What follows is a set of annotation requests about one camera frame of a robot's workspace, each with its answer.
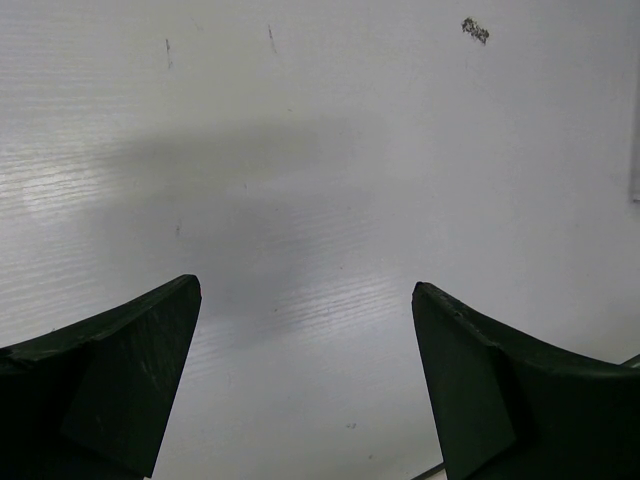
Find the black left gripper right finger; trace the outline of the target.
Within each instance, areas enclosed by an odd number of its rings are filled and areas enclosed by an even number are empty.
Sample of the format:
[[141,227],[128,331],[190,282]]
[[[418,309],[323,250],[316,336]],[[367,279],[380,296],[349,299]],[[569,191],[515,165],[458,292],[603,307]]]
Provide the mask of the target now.
[[451,479],[635,479],[639,361],[556,347],[420,282],[412,314]]

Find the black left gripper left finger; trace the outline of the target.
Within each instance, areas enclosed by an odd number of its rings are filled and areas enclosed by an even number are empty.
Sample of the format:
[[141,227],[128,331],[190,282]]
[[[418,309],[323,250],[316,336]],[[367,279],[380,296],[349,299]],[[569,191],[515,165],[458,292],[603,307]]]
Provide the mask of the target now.
[[2,348],[2,478],[151,478],[201,301],[181,275]]

